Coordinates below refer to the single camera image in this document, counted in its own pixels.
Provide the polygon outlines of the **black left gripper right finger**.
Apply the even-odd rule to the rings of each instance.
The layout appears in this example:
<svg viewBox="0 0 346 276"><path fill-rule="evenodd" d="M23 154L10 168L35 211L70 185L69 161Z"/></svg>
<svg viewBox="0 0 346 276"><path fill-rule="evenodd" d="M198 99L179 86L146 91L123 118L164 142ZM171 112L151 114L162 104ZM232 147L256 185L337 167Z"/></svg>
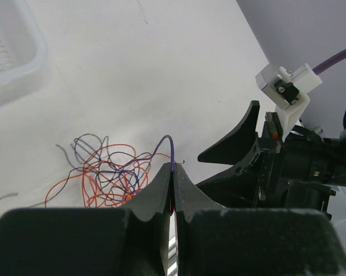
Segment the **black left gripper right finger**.
<svg viewBox="0 0 346 276"><path fill-rule="evenodd" d="M346 275L329 220L312 209L225 208L176 164L179 275Z"/></svg>

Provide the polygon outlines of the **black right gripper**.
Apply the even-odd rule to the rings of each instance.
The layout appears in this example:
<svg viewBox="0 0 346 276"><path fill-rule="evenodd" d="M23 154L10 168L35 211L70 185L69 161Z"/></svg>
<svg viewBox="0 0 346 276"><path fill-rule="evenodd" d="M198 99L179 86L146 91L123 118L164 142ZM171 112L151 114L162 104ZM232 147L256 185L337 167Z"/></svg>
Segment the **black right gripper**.
<svg viewBox="0 0 346 276"><path fill-rule="evenodd" d="M257 139L259 101L251 101L241 121L222 139L198 155L203 163L235 165L249 153ZM323 138L296 125L275 157L269 185L261 187L256 203L261 208L306 208L326 214L332 186L346 187L346 110L338 139ZM257 185L257 172L231 167L205 179L199 188L211 200L227 208L250 208Z"/></svg>

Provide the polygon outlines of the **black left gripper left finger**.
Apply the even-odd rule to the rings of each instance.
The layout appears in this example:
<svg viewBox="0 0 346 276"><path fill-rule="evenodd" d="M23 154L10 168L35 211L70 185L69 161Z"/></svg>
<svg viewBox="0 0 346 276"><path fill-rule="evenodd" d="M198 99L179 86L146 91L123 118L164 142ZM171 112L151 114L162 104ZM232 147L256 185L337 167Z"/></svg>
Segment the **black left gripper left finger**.
<svg viewBox="0 0 346 276"><path fill-rule="evenodd" d="M0 218L0 275L166 275L171 167L118 208L14 209Z"/></svg>

